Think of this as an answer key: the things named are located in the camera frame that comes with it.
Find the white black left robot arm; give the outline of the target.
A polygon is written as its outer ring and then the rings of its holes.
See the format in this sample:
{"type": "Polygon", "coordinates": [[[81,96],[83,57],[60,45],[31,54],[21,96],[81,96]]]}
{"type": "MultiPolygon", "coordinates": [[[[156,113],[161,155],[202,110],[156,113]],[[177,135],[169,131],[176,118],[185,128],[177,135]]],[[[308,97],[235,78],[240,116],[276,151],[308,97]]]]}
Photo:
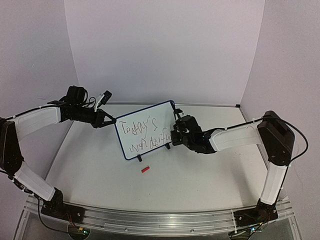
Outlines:
{"type": "Polygon", "coordinates": [[[68,210],[57,198],[61,193],[44,180],[48,157],[53,157],[72,122],[95,129],[115,124],[116,119],[101,108],[111,97],[108,90],[90,97],[84,87],[72,85],[58,100],[1,118],[1,173],[23,192],[48,202],[47,208],[55,217],[64,217],[68,210]]]}

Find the red marker cap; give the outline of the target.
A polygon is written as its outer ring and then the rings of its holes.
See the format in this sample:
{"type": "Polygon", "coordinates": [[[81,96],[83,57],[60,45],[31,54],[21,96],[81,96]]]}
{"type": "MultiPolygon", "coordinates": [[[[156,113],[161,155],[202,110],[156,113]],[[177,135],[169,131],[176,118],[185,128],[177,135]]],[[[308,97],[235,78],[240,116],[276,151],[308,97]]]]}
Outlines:
{"type": "Polygon", "coordinates": [[[142,173],[145,173],[145,172],[148,171],[149,169],[150,169],[150,167],[147,166],[147,167],[143,168],[143,169],[141,170],[141,172],[142,172],[142,173]]]}

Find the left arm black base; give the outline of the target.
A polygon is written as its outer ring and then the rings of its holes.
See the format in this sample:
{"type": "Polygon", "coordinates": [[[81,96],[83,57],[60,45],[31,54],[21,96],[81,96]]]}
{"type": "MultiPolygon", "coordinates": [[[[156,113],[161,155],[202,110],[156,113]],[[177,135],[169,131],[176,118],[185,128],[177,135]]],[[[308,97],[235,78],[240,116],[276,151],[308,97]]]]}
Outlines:
{"type": "Polygon", "coordinates": [[[80,224],[84,219],[85,209],[80,206],[64,203],[61,190],[54,188],[53,197],[44,200],[40,213],[52,218],[80,224]]]}

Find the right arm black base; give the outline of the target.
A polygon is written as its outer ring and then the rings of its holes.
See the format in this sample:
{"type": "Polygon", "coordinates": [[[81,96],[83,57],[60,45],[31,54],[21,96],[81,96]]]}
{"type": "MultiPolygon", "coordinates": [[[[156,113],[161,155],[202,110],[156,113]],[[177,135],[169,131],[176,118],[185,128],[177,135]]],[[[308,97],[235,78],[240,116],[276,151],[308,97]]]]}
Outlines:
{"type": "Polygon", "coordinates": [[[245,227],[278,219],[276,205],[266,204],[259,199],[253,208],[237,210],[233,214],[237,227],[245,227]]]}

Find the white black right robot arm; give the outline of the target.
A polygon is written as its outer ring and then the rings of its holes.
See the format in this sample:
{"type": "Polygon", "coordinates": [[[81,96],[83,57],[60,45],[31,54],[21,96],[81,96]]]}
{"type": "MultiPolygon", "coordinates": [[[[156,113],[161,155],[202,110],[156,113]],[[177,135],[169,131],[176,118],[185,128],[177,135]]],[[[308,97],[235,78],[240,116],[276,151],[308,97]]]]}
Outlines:
{"type": "Polygon", "coordinates": [[[202,130],[196,118],[173,112],[175,123],[170,132],[174,146],[184,145],[197,154],[214,154],[226,149],[262,145],[268,157],[268,172],[259,203],[272,206],[283,186],[292,159],[295,134],[274,111],[262,118],[229,127],[202,130]]]}

